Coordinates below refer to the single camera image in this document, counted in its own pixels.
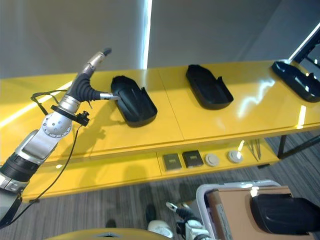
white plastic bin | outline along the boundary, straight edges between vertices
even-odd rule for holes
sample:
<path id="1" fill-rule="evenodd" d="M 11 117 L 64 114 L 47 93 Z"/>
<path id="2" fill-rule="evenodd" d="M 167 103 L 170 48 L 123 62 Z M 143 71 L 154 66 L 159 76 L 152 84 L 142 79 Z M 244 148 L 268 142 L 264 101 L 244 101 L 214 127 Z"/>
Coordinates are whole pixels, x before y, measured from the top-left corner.
<path id="1" fill-rule="evenodd" d="M 196 190 L 196 199 L 190 205 L 193 213 L 202 219 L 204 227 L 209 231 L 210 236 L 212 239 L 217 240 L 216 238 L 216 231 L 215 225 L 212 222 L 212 218 L 210 216 L 208 207 L 205 203 L 205 195 L 207 192 L 211 192 L 215 189 L 247 189 L 252 187 L 272 187 L 281 186 L 276 181 L 272 180 L 257 180 L 257 181 L 238 181 L 238 182 L 228 182 L 228 183 L 218 183 L 218 184 L 203 184 L 198 187 Z"/>

gray carpet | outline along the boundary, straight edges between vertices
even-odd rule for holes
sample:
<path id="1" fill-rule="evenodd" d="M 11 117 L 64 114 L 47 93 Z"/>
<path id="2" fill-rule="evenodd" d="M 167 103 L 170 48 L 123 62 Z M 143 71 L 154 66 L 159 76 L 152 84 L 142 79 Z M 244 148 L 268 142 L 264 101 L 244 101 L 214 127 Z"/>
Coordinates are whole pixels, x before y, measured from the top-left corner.
<path id="1" fill-rule="evenodd" d="M 292 134 L 287 138 L 286 148 L 312 136 L 310 132 Z M 277 152 L 280 137 L 267 141 Z M 158 219 L 175 229 L 177 217 L 165 207 L 166 201 L 193 200 L 201 184 L 261 179 L 288 185 L 295 197 L 304 197 L 320 205 L 320 144 L 262 169 L 248 167 L 42 199 L 13 225 L 0 230 L 0 239 L 40 240 L 77 230 L 103 228 L 108 219 L 115 219 L 118 227 L 144 229 L 148 203 L 156 206 Z M 314 236 L 320 240 L 320 232 Z"/>

yellow table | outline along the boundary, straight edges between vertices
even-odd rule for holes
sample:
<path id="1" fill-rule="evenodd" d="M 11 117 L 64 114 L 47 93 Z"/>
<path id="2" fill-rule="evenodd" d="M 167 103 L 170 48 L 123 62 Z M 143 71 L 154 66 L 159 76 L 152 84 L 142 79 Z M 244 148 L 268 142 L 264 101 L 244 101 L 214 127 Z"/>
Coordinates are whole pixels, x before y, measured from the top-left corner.
<path id="1" fill-rule="evenodd" d="M 187 66 L 96 72 L 91 84 L 101 91 L 110 91 L 112 78 L 118 75 L 132 78 L 140 87 L 145 87 L 158 109 L 157 117 L 146 126 L 131 128 L 125 124 L 114 102 L 92 102 L 92 110 L 83 103 L 80 111 L 90 112 L 91 121 L 80 130 L 70 165 L 45 196 L 278 161 L 263 139 L 260 140 L 261 160 L 257 161 L 247 147 L 241 151 L 242 163 L 231 163 L 226 158 L 226 153 L 236 150 L 242 140 L 320 127 L 320 104 L 301 99 L 272 72 L 272 63 L 204 64 L 216 77 L 223 76 L 234 97 L 234 101 L 221 110 L 206 110 L 199 105 L 185 77 Z M 42 112 L 29 100 L 32 93 L 57 89 L 75 75 L 1 80 L 1 160 L 7 159 L 42 122 Z M 49 108 L 52 104 L 54 101 L 50 99 L 43 105 Z M 66 161 L 77 127 L 77 124 L 73 126 L 73 133 L 60 141 L 32 177 L 23 193 L 25 200 L 36 197 L 58 174 L 60 169 L 56 167 Z M 189 150 L 199 150 L 202 157 L 214 153 L 219 156 L 220 165 L 185 168 L 181 153 Z M 166 153 L 179 154 L 182 170 L 165 171 L 162 155 Z"/>

black molded part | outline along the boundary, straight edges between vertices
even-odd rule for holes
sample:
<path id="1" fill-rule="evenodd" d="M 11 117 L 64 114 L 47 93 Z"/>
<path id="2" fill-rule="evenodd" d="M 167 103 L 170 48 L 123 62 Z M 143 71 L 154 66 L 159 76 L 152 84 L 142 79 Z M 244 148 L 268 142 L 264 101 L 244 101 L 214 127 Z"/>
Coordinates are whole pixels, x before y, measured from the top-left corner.
<path id="1" fill-rule="evenodd" d="M 190 209 L 187 209 L 185 207 L 178 208 L 176 210 L 176 214 L 183 220 L 195 217 L 194 213 Z"/>
<path id="2" fill-rule="evenodd" d="M 105 55 L 105 56 L 107 56 L 111 52 L 112 52 L 112 48 L 111 47 L 107 47 L 107 48 L 103 49 L 103 51 L 102 51 L 103 55 Z"/>
<path id="3" fill-rule="evenodd" d="M 21 205 L 22 202 L 22 197 L 18 194 L 15 194 L 11 191 L 5 190 L 0 188 L 0 195 L 12 195 L 13 198 L 15 198 L 13 204 L 11 205 L 11 207 L 9 208 L 8 212 L 4 215 L 4 217 L 2 219 L 0 219 L 0 229 L 6 227 L 11 220 L 14 218 L 16 212 L 18 211 L 18 208 Z"/>
<path id="4" fill-rule="evenodd" d="M 126 76 L 114 77 L 111 91 L 121 98 L 116 101 L 116 105 L 130 127 L 141 127 L 156 118 L 158 113 L 156 106 L 145 88 L 139 89 L 133 79 Z"/>
<path id="5" fill-rule="evenodd" d="M 198 150 L 185 151 L 182 153 L 182 157 L 187 168 L 197 167 L 204 164 Z"/>
<path id="6" fill-rule="evenodd" d="M 216 79 L 208 69 L 200 65 L 189 65 L 185 75 L 202 107 L 212 110 L 223 109 L 234 100 L 222 76 Z"/>
<path id="7" fill-rule="evenodd" d="M 311 103 L 320 101 L 320 81 L 313 73 L 306 76 L 295 66 L 282 61 L 275 61 L 271 68 L 301 98 Z"/>
<path id="8" fill-rule="evenodd" d="M 87 116 L 89 116 L 89 113 L 87 111 L 83 111 L 83 113 L 78 113 L 76 116 L 74 116 L 74 115 L 68 113 L 65 110 L 62 110 L 61 108 L 59 108 L 55 105 L 52 105 L 51 109 L 54 110 L 55 112 L 65 116 L 66 118 L 68 118 L 72 121 L 75 121 L 78 124 L 81 124 L 82 126 L 85 126 L 85 127 L 88 125 L 89 120 L 90 120 L 89 118 L 87 118 Z"/>
<path id="9" fill-rule="evenodd" d="M 89 76 L 81 73 L 73 81 L 70 92 L 67 94 L 79 102 L 100 100 L 101 91 L 94 90 L 90 85 Z"/>
<path id="10" fill-rule="evenodd" d="M 256 224 L 272 234 L 306 235 L 320 231 L 320 208 L 290 194 L 260 194 L 251 199 Z"/>
<path id="11" fill-rule="evenodd" d="M 0 172 L 11 179 L 28 182 L 38 168 L 38 164 L 25 160 L 14 152 L 0 168 Z"/>

metal rod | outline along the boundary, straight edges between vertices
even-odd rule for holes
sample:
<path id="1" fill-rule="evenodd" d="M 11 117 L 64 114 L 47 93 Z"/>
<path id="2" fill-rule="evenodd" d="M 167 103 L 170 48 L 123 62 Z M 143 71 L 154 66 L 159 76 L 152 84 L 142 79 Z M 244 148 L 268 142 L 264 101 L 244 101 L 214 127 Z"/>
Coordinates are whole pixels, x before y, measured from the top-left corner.
<path id="1" fill-rule="evenodd" d="M 286 144 L 287 135 L 282 135 L 278 150 L 278 158 L 281 158 L 282 154 L 284 154 L 285 144 Z"/>
<path id="2" fill-rule="evenodd" d="M 252 155 L 254 156 L 255 160 L 256 160 L 257 162 L 259 162 L 258 158 L 257 158 L 256 155 L 255 155 L 255 149 L 254 149 L 253 141 L 252 141 L 252 140 L 247 141 L 246 144 L 247 144 L 247 146 L 248 146 L 249 151 L 250 151 L 250 152 L 252 153 Z"/>
<path id="3" fill-rule="evenodd" d="M 280 158 L 280 159 L 287 158 L 287 157 L 289 157 L 293 154 L 296 154 L 297 152 L 300 152 L 304 149 L 307 149 L 317 143 L 320 143 L 320 135 L 315 136 L 315 137 L 309 139 L 308 141 L 305 141 L 304 143 L 300 144 L 299 146 L 294 147 L 293 149 L 291 149 L 285 153 L 283 153 L 283 149 L 282 149 L 282 153 L 281 154 L 278 153 L 278 158 Z"/>
<path id="4" fill-rule="evenodd" d="M 255 148 L 256 148 L 256 153 L 258 154 L 258 158 L 259 160 L 261 160 L 260 139 L 255 140 Z"/>
<path id="5" fill-rule="evenodd" d="M 315 63 L 315 60 L 313 60 L 312 58 L 305 56 L 305 59 L 307 59 L 310 63 L 312 63 L 313 65 L 315 65 L 318 69 L 320 69 L 320 65 Z"/>

